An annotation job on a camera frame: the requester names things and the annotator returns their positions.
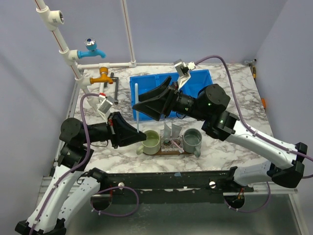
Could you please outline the light green ceramic mug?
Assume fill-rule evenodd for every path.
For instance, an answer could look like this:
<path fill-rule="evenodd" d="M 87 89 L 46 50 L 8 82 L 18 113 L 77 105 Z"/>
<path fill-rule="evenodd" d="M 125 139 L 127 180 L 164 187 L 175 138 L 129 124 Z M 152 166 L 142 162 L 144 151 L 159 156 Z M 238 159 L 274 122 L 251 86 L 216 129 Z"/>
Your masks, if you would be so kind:
<path fill-rule="evenodd" d="M 146 140 L 143 141 L 137 148 L 136 154 L 156 154 L 161 149 L 161 139 L 159 133 L 154 130 L 147 130 L 144 133 L 146 134 Z"/>

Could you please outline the toothpaste tube red cap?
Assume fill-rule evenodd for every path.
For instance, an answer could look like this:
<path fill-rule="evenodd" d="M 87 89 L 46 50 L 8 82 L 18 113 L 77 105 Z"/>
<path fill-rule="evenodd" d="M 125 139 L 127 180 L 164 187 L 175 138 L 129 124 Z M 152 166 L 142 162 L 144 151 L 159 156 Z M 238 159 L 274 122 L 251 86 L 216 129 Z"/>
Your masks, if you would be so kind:
<path fill-rule="evenodd" d="M 182 127 L 172 123 L 172 138 L 177 139 L 180 135 Z"/>

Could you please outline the clear plastic square holder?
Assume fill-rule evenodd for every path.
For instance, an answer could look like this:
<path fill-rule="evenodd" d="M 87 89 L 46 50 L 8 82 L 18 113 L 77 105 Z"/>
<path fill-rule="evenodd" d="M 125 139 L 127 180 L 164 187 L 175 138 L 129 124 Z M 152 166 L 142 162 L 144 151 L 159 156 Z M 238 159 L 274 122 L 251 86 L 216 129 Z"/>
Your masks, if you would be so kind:
<path fill-rule="evenodd" d="M 178 151 L 178 149 L 172 144 L 170 145 L 164 145 L 163 144 L 163 132 L 164 130 L 160 131 L 160 140 L 161 140 L 161 149 L 162 151 Z M 181 148 L 183 148 L 183 143 L 182 143 L 182 134 L 179 135 L 179 137 L 177 139 L 172 138 L 172 136 L 170 137 L 170 141 L 174 140 Z"/>

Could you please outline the blue plastic divided bin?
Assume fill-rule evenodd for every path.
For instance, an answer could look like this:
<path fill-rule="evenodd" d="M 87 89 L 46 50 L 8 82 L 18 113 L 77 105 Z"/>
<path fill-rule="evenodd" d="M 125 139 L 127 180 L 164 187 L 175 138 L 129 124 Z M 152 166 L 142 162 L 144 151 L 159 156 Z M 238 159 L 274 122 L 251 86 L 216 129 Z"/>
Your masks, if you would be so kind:
<path fill-rule="evenodd" d="M 200 89 L 213 84 L 209 70 L 193 70 L 190 74 L 191 78 L 181 89 L 186 95 L 196 98 Z M 172 78 L 172 83 L 176 82 L 179 78 L 179 75 L 176 72 L 131 76 L 129 81 L 131 89 L 131 105 L 134 106 L 136 104 L 135 84 L 138 85 L 138 94 L 141 95 L 160 86 L 169 76 Z"/>

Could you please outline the grey ceramic mug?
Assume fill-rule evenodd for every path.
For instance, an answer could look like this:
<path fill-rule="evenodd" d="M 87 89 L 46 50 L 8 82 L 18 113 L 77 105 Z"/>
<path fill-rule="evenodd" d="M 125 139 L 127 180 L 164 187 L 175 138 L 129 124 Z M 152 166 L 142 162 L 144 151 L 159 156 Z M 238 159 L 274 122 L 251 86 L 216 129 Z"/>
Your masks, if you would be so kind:
<path fill-rule="evenodd" d="M 201 155 L 202 134 L 199 130 L 190 128 L 187 129 L 183 136 L 183 150 L 187 153 L 192 153 L 196 157 Z"/>

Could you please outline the oval wooden tray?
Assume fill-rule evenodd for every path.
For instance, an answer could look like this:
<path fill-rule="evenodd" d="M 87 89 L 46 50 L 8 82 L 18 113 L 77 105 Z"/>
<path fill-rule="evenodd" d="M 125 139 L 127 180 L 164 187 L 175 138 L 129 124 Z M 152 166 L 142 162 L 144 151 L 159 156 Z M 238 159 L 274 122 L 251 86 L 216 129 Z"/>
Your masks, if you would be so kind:
<path fill-rule="evenodd" d="M 143 154 L 146 155 L 150 155 L 150 156 L 171 156 L 171 155 L 191 155 L 191 153 L 185 152 L 183 151 L 182 153 L 180 153 L 179 151 L 162 151 L 162 149 L 160 149 L 157 153 L 155 154 L 148 154 L 143 152 Z"/>

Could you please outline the pink toothbrush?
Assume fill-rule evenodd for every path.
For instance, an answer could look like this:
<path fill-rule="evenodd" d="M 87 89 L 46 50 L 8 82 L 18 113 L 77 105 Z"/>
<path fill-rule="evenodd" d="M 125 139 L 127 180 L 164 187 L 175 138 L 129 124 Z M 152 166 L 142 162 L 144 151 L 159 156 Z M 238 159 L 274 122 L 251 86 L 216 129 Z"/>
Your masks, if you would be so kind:
<path fill-rule="evenodd" d="M 179 153 L 183 153 L 184 150 L 174 140 L 171 140 L 172 144 L 178 149 Z"/>

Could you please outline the toothpaste tube green cap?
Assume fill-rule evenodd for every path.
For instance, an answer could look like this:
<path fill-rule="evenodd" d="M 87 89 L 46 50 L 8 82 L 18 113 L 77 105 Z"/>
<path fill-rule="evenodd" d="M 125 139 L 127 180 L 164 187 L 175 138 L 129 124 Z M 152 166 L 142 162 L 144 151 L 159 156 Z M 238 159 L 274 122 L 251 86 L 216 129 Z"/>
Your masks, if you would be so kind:
<path fill-rule="evenodd" d="M 170 137 L 171 137 L 171 128 L 165 123 L 164 132 L 163 132 L 163 144 L 164 145 L 171 144 Z"/>

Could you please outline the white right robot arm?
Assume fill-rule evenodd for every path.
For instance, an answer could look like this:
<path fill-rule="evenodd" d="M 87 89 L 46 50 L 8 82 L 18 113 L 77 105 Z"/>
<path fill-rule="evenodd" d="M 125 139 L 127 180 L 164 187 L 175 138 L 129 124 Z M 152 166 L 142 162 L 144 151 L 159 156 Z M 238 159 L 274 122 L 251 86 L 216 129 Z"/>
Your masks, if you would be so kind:
<path fill-rule="evenodd" d="M 171 112 L 203 121 L 201 129 L 211 138 L 242 146 L 266 159 L 261 164 L 234 167 L 225 187 L 235 192 L 242 186 L 272 181 L 295 188 L 303 178 L 307 146 L 277 140 L 245 124 L 241 117 L 227 111 L 230 96 L 218 84 L 208 85 L 196 98 L 178 90 L 171 77 L 157 88 L 139 95 L 133 109 L 158 121 Z"/>

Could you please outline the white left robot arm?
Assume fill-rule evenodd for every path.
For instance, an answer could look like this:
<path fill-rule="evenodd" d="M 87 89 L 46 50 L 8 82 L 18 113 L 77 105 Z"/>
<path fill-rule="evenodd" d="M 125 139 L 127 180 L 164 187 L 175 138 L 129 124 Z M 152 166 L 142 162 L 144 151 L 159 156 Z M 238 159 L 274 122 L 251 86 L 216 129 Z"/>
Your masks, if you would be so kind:
<path fill-rule="evenodd" d="M 119 112 L 109 115 L 107 122 L 86 123 L 68 118 L 61 125 L 59 139 L 65 144 L 60 151 L 58 165 L 52 180 L 34 212 L 24 221 L 20 221 L 15 231 L 21 235 L 64 235 L 67 225 L 82 205 L 94 193 L 104 193 L 109 186 L 104 173 L 90 171 L 79 186 L 69 195 L 74 183 L 84 174 L 87 163 L 94 150 L 93 142 L 110 141 L 113 148 L 128 146 L 146 140 L 146 134 L 128 124 Z"/>

